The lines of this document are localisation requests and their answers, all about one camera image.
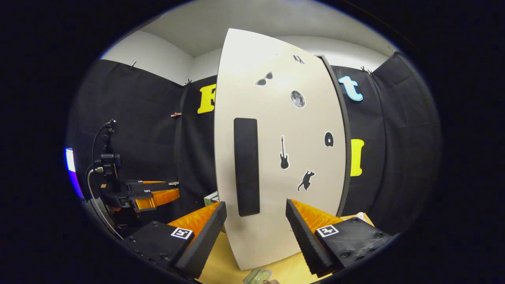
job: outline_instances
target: black fabric backdrop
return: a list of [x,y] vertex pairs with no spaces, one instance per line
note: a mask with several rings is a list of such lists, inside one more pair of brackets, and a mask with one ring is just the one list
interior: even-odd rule
[[[360,102],[344,96],[351,139],[365,145],[363,173],[350,179],[343,214],[366,212],[382,230],[404,231],[418,216],[438,170],[441,141],[429,91],[397,54],[372,76],[359,69],[332,69],[336,78],[356,81],[356,91],[364,96]],[[121,179],[180,182],[179,199],[141,213],[141,220],[168,222],[203,207],[203,197],[217,190],[214,111],[198,114],[197,109],[200,89],[216,81],[217,75],[182,87],[147,71],[99,60],[83,82],[69,121],[68,145],[74,148],[83,191],[94,134],[115,118],[112,145],[123,161]],[[182,115],[170,117],[174,112]]]

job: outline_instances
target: small green object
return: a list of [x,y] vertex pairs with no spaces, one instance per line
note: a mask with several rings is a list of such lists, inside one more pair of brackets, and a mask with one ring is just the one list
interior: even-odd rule
[[272,272],[267,269],[255,269],[244,280],[245,284],[263,284],[264,280],[268,280]]

